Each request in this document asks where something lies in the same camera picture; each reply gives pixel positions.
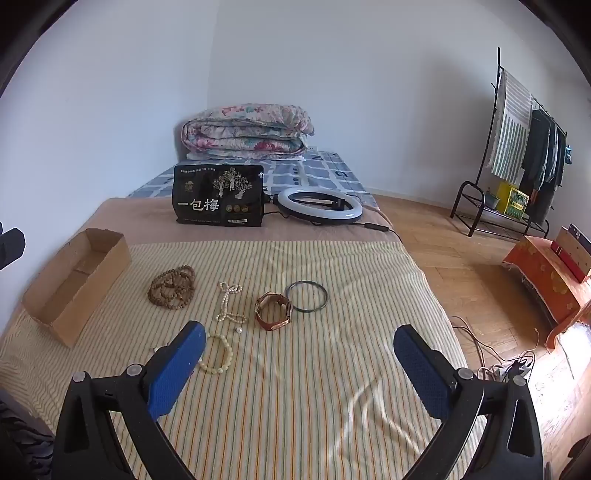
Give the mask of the books on stool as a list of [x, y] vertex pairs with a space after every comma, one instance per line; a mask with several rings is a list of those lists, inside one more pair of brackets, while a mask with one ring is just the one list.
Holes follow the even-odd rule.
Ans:
[[551, 243], [551, 249], [579, 283], [583, 283], [589, 278], [591, 243], [576, 225], [562, 226], [556, 239]]

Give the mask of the tan brown blanket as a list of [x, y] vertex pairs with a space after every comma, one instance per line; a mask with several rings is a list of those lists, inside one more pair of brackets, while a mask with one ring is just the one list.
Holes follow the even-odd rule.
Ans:
[[104, 201], [81, 230], [97, 228], [119, 232], [128, 245], [198, 241], [361, 241], [390, 242], [401, 251], [403, 243], [380, 210], [367, 207], [356, 225], [315, 226], [283, 217], [276, 206], [260, 227], [223, 227], [180, 224], [169, 197], [111, 198]]

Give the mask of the black metal clothes rack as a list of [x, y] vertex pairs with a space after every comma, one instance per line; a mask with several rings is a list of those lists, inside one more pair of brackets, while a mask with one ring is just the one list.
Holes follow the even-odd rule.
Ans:
[[502, 50], [498, 46], [496, 52], [496, 79], [491, 84], [494, 90], [494, 100], [485, 149], [476, 178], [461, 183], [449, 216], [451, 220], [460, 222], [460, 225], [466, 229], [465, 235], [469, 238], [479, 233], [506, 240], [518, 240], [522, 236], [530, 234], [547, 239], [551, 229], [548, 219], [545, 219], [543, 223], [539, 223], [533, 221], [526, 213], [523, 213], [521, 218], [516, 218], [499, 211], [500, 198], [491, 193], [490, 190], [484, 189], [481, 185], [487, 154], [493, 144], [495, 116], [498, 111], [499, 90], [504, 71]]

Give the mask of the dark hanging clothes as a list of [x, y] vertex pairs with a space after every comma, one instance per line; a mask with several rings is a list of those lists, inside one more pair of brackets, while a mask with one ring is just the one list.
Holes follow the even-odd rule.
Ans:
[[544, 110], [534, 110], [519, 186], [529, 196], [526, 214], [533, 222], [545, 222], [566, 164], [567, 135]]

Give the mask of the yellow green box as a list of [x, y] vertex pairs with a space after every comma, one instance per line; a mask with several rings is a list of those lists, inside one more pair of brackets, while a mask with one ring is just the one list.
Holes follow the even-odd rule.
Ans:
[[496, 210], [510, 218], [521, 220], [529, 203], [529, 196], [514, 185], [502, 181], [496, 196], [499, 198]]

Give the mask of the black snack bag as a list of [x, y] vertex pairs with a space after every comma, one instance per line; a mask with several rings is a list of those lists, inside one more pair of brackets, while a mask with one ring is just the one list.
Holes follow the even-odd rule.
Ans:
[[180, 224], [260, 227], [264, 214], [263, 166], [177, 165], [172, 207]]

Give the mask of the yellow striped towel mat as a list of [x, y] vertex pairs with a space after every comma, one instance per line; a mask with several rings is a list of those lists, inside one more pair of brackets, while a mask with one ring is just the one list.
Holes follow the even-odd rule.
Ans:
[[[183, 309], [152, 304], [153, 278], [195, 272]], [[293, 304], [286, 327], [254, 317], [263, 294]], [[423, 271], [390, 242], [211, 241], [131, 248], [131, 263], [67, 348], [27, 313], [1, 343], [1, 384], [55, 428], [73, 373], [146, 362], [190, 320], [214, 336], [162, 429], [198, 479], [400, 479], [436, 430], [398, 362], [410, 324], [456, 367], [466, 358]], [[242, 327], [242, 333], [235, 331]]]

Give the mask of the orange cloth covered stool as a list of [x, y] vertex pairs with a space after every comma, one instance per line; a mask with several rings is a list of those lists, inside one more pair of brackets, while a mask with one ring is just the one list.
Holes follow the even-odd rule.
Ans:
[[503, 263], [516, 268], [544, 303], [554, 324], [545, 345], [554, 350], [560, 334], [576, 322], [590, 322], [590, 279], [579, 283], [551, 245], [551, 240], [524, 236]]

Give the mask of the folded floral quilt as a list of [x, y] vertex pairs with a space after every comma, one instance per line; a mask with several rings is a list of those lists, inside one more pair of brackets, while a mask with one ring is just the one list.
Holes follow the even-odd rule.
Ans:
[[290, 159], [304, 154], [315, 126], [296, 105], [246, 103], [198, 113], [180, 129], [193, 155], [208, 158]]

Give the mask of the striped hanging towel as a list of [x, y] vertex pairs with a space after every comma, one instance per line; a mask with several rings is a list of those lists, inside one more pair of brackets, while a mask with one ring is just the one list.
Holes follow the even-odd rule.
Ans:
[[486, 166], [491, 173], [516, 185], [530, 134], [533, 96], [507, 70], [501, 71]]

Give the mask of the blue checked bed sheet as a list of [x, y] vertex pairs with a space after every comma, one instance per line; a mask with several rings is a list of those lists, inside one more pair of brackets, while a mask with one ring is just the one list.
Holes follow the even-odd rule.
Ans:
[[304, 155], [294, 158], [260, 161], [199, 158], [188, 153], [180, 165], [195, 163], [263, 166], [263, 190], [269, 195], [276, 195], [288, 187], [314, 186], [341, 191], [358, 199], [363, 206], [378, 207], [374, 196], [360, 183], [348, 164], [338, 153], [332, 151], [311, 147]]

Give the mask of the brown wooden bead mala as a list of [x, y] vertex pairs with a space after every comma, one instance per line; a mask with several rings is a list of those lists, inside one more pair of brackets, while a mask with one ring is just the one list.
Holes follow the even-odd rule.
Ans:
[[166, 270], [156, 275], [147, 291], [148, 300], [169, 310], [185, 308], [195, 291], [195, 272], [188, 265]]

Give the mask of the open cardboard box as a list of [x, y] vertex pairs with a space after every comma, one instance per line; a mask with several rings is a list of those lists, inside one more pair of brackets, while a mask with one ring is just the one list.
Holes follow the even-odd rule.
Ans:
[[22, 305], [37, 323], [71, 348], [130, 263], [123, 234], [85, 229], [47, 262], [23, 294]]

